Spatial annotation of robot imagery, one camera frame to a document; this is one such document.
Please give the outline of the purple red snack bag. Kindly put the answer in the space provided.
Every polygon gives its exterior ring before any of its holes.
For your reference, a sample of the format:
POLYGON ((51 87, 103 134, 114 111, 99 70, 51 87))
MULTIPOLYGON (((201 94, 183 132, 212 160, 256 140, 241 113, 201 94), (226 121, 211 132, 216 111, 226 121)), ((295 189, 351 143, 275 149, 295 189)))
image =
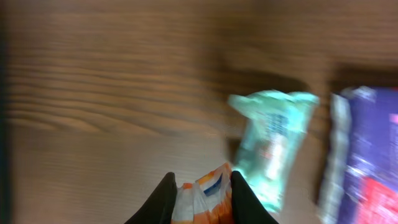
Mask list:
POLYGON ((397 224, 397 89, 346 88, 332 94, 330 113, 320 221, 397 224))

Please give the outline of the teal snack packet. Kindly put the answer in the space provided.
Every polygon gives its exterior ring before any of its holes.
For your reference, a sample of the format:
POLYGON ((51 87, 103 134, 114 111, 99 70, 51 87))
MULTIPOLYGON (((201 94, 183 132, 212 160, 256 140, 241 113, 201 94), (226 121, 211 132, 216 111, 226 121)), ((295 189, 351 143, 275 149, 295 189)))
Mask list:
POLYGON ((319 99, 308 92, 266 90, 230 95, 228 103, 247 119, 234 169, 266 210, 279 213, 291 167, 319 99))

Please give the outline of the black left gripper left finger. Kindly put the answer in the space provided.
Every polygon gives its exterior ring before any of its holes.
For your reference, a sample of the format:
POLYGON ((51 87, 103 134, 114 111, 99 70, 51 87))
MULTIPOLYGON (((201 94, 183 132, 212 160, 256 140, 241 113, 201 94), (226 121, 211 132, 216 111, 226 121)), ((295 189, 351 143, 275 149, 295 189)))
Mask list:
POLYGON ((168 172, 142 207, 124 224, 171 224, 176 195, 175 174, 168 172))

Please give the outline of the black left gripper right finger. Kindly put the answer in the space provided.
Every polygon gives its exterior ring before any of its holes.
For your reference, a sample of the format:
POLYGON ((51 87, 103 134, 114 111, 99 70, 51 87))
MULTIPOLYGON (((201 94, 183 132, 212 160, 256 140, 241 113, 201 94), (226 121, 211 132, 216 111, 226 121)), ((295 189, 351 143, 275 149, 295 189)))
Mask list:
POLYGON ((262 206, 240 172, 231 173, 231 187, 235 224, 278 224, 262 206))

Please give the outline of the orange white snack packet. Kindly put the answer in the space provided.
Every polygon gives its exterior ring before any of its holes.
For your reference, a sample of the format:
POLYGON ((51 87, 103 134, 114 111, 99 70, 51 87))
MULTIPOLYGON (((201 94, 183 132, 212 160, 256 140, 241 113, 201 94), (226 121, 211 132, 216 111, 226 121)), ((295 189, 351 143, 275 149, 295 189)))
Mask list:
POLYGON ((171 224, 234 224, 228 163, 177 189, 171 224))

